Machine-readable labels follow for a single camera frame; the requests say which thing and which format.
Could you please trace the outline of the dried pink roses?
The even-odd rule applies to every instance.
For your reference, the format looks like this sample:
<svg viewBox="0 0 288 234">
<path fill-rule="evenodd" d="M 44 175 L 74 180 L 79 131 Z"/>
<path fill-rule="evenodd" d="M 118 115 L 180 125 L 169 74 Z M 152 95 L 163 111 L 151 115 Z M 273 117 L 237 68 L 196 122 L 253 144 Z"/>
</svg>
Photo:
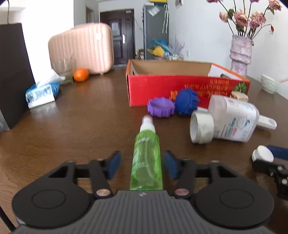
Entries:
<svg viewBox="0 0 288 234">
<path fill-rule="evenodd" d="M 263 12 L 252 12 L 252 4 L 258 3 L 258 1 L 249 1 L 248 6 L 243 1 L 242 9 L 237 9 L 236 1 L 233 1 L 232 8 L 225 7 L 223 1 L 207 1 L 207 3 L 218 3 L 223 7 L 224 11 L 219 13 L 219 18 L 229 26 L 232 32 L 231 44 L 239 44 L 244 47 L 253 46 L 255 37 L 264 28 L 269 27 L 269 33 L 273 35 L 275 29 L 271 23 L 267 23 L 266 12 L 274 15 L 276 11 L 282 11 L 280 1 L 268 1 Z"/>
</svg>

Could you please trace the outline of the blue gear-shaped cap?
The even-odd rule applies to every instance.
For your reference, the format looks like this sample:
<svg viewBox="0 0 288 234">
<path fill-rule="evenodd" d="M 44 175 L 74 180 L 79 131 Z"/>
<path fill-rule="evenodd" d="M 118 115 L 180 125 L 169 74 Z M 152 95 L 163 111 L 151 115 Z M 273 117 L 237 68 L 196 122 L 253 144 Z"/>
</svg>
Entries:
<svg viewBox="0 0 288 234">
<path fill-rule="evenodd" d="M 195 91 L 190 88 L 182 89 L 176 96 L 175 109 L 180 115 L 190 116 L 197 110 L 199 102 Z"/>
</svg>

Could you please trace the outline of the small beige wrapped item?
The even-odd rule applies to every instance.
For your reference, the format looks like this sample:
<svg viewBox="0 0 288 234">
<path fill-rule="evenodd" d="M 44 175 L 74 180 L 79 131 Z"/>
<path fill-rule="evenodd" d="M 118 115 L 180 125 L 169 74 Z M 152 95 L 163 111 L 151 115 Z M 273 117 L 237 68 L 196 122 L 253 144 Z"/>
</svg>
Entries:
<svg viewBox="0 0 288 234">
<path fill-rule="evenodd" d="M 248 102 L 248 96 L 245 93 L 239 91 L 232 91 L 230 93 L 230 97 L 239 101 Z"/>
</svg>

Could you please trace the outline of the white plastic pill jar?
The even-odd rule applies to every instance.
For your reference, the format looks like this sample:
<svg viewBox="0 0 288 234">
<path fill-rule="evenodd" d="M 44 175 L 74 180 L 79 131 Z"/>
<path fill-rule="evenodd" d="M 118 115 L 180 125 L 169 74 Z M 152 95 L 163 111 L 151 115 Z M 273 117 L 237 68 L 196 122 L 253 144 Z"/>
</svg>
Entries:
<svg viewBox="0 0 288 234">
<path fill-rule="evenodd" d="M 253 104 L 220 95 L 211 96 L 208 113 L 214 120 L 214 137 L 237 142 L 249 141 L 260 116 Z"/>
</svg>

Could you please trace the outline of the pink suitcase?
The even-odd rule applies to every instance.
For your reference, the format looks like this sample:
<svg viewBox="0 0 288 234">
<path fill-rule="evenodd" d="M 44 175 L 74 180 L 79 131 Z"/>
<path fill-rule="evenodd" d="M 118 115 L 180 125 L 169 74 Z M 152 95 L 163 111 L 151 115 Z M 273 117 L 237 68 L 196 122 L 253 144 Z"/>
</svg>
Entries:
<svg viewBox="0 0 288 234">
<path fill-rule="evenodd" d="M 114 65 L 112 29 L 105 23 L 85 23 L 52 36 L 48 41 L 50 63 L 73 61 L 73 68 L 105 74 Z"/>
</svg>

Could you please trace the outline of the dark brown door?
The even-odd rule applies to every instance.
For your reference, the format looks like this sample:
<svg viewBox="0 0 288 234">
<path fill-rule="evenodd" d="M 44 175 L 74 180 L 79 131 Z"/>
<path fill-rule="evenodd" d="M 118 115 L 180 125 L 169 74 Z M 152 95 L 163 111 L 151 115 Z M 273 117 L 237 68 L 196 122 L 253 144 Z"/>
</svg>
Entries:
<svg viewBox="0 0 288 234">
<path fill-rule="evenodd" d="M 112 29 L 114 65 L 126 65 L 135 57 L 134 10 L 100 12 L 100 21 Z"/>
</svg>

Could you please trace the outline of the orange fruit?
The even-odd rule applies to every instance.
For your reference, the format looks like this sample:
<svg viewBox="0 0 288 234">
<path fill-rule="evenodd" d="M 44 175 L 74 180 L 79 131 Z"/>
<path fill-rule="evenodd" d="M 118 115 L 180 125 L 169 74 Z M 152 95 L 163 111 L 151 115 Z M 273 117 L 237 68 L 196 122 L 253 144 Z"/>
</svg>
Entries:
<svg viewBox="0 0 288 234">
<path fill-rule="evenodd" d="M 76 82 L 84 82 L 89 78 L 89 71 L 87 69 L 84 68 L 80 68 L 77 69 L 74 73 L 73 73 L 73 79 Z"/>
</svg>

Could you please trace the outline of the green spray bottle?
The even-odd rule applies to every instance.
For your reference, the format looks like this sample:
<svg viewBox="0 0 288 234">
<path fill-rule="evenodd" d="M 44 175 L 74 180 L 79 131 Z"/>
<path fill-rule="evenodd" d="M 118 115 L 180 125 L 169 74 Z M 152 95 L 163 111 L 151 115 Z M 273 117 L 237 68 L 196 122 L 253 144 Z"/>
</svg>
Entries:
<svg viewBox="0 0 288 234">
<path fill-rule="evenodd" d="M 162 190 L 162 165 L 159 137 L 156 134 L 153 118 L 142 118 L 140 131 L 135 137 L 133 161 L 130 177 L 130 190 Z"/>
</svg>

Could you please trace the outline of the yellow watering can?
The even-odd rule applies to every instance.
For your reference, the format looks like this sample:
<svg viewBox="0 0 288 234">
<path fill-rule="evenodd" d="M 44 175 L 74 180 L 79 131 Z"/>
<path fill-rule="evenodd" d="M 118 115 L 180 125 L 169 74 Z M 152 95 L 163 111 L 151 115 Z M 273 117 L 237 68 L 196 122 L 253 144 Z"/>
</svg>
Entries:
<svg viewBox="0 0 288 234">
<path fill-rule="evenodd" d="M 155 46 L 153 49 L 147 49 L 147 51 L 155 57 L 163 57 L 165 55 L 165 51 L 161 46 Z"/>
</svg>

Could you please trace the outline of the white tape roll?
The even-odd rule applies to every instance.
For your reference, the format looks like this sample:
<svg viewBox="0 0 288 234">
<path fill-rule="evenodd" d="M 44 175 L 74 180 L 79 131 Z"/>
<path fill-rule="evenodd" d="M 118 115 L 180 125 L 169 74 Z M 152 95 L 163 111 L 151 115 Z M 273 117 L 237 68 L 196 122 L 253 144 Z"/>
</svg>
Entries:
<svg viewBox="0 0 288 234">
<path fill-rule="evenodd" d="M 190 119 L 190 139 L 192 143 L 210 143 L 214 135 L 213 117 L 204 112 L 194 112 Z"/>
</svg>

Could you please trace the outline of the blue tissue pack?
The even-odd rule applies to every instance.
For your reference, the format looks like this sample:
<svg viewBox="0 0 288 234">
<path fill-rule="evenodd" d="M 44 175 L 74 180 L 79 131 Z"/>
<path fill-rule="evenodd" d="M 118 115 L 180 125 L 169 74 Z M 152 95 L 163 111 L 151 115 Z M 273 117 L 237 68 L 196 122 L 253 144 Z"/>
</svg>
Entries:
<svg viewBox="0 0 288 234">
<path fill-rule="evenodd" d="M 26 91 L 25 98 L 28 108 L 33 109 L 54 102 L 60 91 L 60 83 L 64 80 L 65 77 L 59 76 L 53 69 L 47 72 L 43 80 Z"/>
</svg>

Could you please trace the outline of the pale green bowl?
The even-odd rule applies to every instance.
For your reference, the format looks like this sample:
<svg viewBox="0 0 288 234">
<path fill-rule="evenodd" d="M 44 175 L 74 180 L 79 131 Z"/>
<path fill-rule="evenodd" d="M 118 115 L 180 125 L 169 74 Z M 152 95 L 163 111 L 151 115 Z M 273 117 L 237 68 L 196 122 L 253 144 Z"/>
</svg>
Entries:
<svg viewBox="0 0 288 234">
<path fill-rule="evenodd" d="M 279 87 L 279 83 L 275 79 L 266 75 L 261 75 L 261 85 L 263 90 L 270 94 L 276 93 Z"/>
</svg>

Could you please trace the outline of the grey refrigerator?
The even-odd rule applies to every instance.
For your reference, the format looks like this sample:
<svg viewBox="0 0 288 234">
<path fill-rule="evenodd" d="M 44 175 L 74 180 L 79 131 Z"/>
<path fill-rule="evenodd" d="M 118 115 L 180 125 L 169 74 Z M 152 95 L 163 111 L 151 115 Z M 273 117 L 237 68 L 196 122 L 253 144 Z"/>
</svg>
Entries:
<svg viewBox="0 0 288 234">
<path fill-rule="evenodd" d="M 164 3 L 146 3 L 143 5 L 143 45 L 145 60 L 154 59 L 148 52 L 156 41 L 168 43 L 168 5 Z"/>
</svg>

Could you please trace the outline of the red cardboard box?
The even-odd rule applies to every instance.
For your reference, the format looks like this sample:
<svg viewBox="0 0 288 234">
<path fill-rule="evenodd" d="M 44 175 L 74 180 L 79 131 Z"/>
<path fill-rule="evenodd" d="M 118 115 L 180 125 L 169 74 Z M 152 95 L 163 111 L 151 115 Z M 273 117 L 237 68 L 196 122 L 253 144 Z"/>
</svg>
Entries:
<svg viewBox="0 0 288 234">
<path fill-rule="evenodd" d="M 139 60 L 127 63 L 126 83 L 131 107 L 146 106 L 152 98 L 175 100 L 182 89 L 197 92 L 199 106 L 207 108 L 212 95 L 248 93 L 250 81 L 215 63 L 180 60 Z"/>
</svg>

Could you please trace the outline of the clear glass cup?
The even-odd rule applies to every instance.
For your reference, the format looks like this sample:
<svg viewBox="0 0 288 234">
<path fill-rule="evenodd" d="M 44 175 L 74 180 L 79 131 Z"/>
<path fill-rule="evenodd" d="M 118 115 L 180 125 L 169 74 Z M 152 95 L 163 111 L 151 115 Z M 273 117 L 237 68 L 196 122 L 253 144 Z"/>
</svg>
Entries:
<svg viewBox="0 0 288 234">
<path fill-rule="evenodd" d="M 51 63 L 52 69 L 60 76 L 60 84 L 73 83 L 74 60 L 72 58 L 63 58 Z"/>
</svg>

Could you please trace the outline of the white ridged cap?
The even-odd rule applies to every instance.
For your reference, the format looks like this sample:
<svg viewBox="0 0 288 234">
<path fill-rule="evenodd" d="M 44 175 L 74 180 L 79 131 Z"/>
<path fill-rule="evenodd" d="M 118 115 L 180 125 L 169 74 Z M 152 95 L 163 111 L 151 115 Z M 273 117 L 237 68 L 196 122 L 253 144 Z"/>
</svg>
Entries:
<svg viewBox="0 0 288 234">
<path fill-rule="evenodd" d="M 252 161 L 263 160 L 267 162 L 273 162 L 273 153 L 266 146 L 259 145 L 251 155 Z"/>
</svg>

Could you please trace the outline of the white lint brush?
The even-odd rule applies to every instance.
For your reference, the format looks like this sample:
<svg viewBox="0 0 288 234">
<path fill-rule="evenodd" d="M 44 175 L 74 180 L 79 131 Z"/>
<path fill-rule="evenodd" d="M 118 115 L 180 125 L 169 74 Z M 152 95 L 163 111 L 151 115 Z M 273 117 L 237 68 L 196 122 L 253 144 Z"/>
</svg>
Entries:
<svg viewBox="0 0 288 234">
<path fill-rule="evenodd" d="M 208 110 L 206 108 L 198 107 L 198 109 L 195 112 L 207 113 Z M 257 126 L 267 128 L 270 130 L 275 130 L 277 128 L 277 122 L 272 118 L 260 115 Z"/>
</svg>

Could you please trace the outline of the black paper bag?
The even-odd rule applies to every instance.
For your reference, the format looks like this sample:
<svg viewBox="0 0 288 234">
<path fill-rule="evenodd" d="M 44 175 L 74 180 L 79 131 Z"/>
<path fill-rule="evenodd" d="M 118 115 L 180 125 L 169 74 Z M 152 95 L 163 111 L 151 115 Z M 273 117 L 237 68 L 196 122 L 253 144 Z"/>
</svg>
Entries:
<svg viewBox="0 0 288 234">
<path fill-rule="evenodd" d="M 25 93 L 34 84 L 22 24 L 2 24 L 1 132 L 11 130 L 26 111 Z"/>
</svg>

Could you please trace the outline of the pink textured vase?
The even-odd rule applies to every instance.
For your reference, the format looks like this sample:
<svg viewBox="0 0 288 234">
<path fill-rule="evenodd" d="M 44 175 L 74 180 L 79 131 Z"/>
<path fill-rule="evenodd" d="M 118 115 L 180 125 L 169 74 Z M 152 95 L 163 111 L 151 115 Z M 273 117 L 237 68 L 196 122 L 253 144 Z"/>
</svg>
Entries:
<svg viewBox="0 0 288 234">
<path fill-rule="evenodd" d="M 232 36 L 230 59 L 231 71 L 246 77 L 248 65 L 251 64 L 252 40 L 247 37 Z"/>
</svg>

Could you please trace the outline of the purple gear-shaped cap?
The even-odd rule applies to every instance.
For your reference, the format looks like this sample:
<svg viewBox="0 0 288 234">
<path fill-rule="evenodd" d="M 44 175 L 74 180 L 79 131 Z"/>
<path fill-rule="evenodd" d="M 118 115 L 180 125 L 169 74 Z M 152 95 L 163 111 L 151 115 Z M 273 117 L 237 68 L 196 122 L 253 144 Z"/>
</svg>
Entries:
<svg viewBox="0 0 288 234">
<path fill-rule="evenodd" d="M 175 103 L 168 98 L 153 98 L 147 104 L 148 113 L 158 118 L 168 118 L 174 115 Z"/>
</svg>

